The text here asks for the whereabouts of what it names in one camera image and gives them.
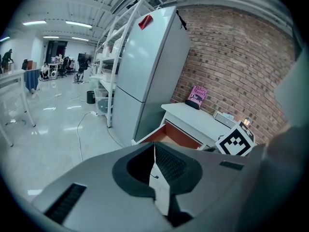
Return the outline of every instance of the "white desk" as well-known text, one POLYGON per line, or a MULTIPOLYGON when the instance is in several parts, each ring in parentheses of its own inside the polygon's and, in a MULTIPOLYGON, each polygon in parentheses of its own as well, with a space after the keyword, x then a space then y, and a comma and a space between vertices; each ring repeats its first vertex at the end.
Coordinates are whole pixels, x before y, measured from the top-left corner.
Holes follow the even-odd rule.
POLYGON ((49 77, 49 68, 51 67, 51 66, 56 66, 56 76, 58 76, 58 65, 59 65, 60 63, 57 63, 57 64, 48 64, 48 77, 49 77))
MULTIPOLYGON (((29 110, 28 102, 27 102, 27 99, 26 99, 24 73, 25 73, 24 70, 16 70, 16 71, 13 71, 13 72, 7 72, 7 73, 0 74, 0 85, 7 83, 7 82, 10 82, 10 81, 13 81, 13 80, 18 80, 20 97, 21 97, 21 100, 22 100, 22 104, 24 106, 24 111, 27 112, 31 124, 33 125, 33 127, 35 127, 36 125, 35 125, 35 123, 32 119, 31 112, 29 110)), ((0 131, 2 132, 2 134, 3 134, 4 138, 6 139, 6 141, 8 142, 8 144, 10 146, 13 146, 13 143, 8 138, 8 136, 5 133, 1 124, 0 124, 0 131)))
POLYGON ((166 112, 161 122, 168 120, 191 137, 202 143, 199 149, 214 146, 219 136, 226 134, 230 128, 215 120, 210 114, 194 109, 185 103, 164 104, 166 112))

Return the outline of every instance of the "brick wall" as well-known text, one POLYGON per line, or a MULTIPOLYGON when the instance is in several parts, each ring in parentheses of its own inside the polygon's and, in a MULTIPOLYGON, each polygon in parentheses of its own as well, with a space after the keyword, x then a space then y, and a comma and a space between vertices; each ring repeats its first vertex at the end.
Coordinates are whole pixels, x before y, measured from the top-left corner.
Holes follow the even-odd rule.
POLYGON ((257 143, 267 142, 286 122, 273 92, 294 61, 292 38, 229 7, 190 6, 180 15, 191 48, 171 102, 184 102, 194 84, 205 87, 202 110, 250 117, 257 143))

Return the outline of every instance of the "black trash bin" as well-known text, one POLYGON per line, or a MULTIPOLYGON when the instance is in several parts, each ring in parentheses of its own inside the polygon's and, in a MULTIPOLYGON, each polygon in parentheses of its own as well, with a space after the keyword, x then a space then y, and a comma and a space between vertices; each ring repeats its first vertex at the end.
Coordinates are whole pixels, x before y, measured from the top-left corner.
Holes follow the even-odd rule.
POLYGON ((95 93, 93 91, 87 91, 87 103, 88 104, 96 103, 95 93))

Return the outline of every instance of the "small lamp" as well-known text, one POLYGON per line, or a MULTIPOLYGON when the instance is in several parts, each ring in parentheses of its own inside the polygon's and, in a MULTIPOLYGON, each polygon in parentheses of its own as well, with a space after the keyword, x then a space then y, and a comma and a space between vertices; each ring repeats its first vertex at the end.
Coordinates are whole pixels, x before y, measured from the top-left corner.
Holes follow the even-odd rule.
POLYGON ((245 121, 243 122, 246 126, 250 124, 250 118, 245 118, 245 121))

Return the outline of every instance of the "book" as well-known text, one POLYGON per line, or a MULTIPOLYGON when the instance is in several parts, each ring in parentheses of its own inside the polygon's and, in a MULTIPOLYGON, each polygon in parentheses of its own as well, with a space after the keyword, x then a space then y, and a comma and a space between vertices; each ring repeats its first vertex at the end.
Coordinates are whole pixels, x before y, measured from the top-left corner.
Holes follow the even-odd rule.
POLYGON ((206 94, 207 90, 205 88, 200 87, 198 85, 194 85, 185 103, 195 109, 199 109, 201 107, 203 100, 206 97, 206 94))

